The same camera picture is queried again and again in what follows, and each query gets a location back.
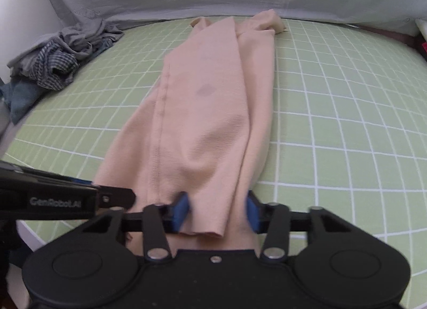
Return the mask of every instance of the bed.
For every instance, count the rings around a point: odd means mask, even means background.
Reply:
[[[270,151],[254,191],[263,202],[320,205],[402,252],[407,308],[427,306],[427,63],[407,46],[346,26],[284,20],[276,36]],[[189,20],[127,30],[45,98],[4,160],[91,180],[147,96]],[[39,244],[81,221],[21,222]],[[292,235],[291,249],[305,246]]]

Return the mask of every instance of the blue-gray cloth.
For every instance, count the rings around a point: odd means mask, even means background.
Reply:
[[[62,90],[78,67],[112,47],[123,31],[103,19],[88,20],[42,36],[28,50],[9,61],[12,80],[0,87],[16,124],[49,90]]]

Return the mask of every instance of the screw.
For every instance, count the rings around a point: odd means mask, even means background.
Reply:
[[[212,256],[211,257],[212,263],[220,263],[222,260],[223,260],[223,258],[221,256]]]
[[[162,247],[155,247],[147,252],[147,256],[151,259],[165,259],[169,256],[169,251]]]
[[[264,250],[264,255],[269,259],[281,259],[286,253],[285,250],[279,247],[269,247]]]

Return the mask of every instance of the black and white checkered fabric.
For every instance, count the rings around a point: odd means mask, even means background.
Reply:
[[[73,82],[79,64],[73,54],[65,53],[55,41],[49,41],[35,57],[29,78],[49,90],[62,90]]]

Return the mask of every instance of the folded pink garment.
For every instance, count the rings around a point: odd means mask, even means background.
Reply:
[[[112,143],[95,182],[129,187],[131,211],[189,194],[191,213],[171,249],[252,249],[246,196],[270,139],[274,34],[279,16],[242,23],[199,18],[164,58],[160,79]],[[141,234],[128,247],[142,250]]]

